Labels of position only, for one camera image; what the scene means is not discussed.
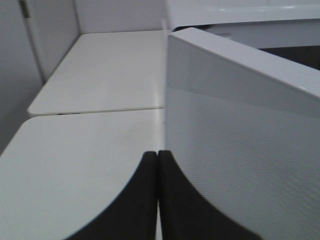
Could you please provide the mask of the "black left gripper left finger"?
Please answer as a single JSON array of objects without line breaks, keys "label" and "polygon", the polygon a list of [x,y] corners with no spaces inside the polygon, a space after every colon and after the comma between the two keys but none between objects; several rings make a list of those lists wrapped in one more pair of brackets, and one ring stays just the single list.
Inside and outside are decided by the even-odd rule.
[{"label": "black left gripper left finger", "polygon": [[156,237],[157,153],[144,152],[119,195],[69,240],[154,240]]}]

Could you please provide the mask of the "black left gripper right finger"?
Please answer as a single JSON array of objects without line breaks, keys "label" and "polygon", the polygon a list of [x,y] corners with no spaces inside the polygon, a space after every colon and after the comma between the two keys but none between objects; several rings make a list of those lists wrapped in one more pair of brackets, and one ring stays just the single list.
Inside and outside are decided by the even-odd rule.
[{"label": "black left gripper right finger", "polygon": [[157,193],[164,240],[259,240],[224,215],[190,183],[169,150],[157,155]]}]

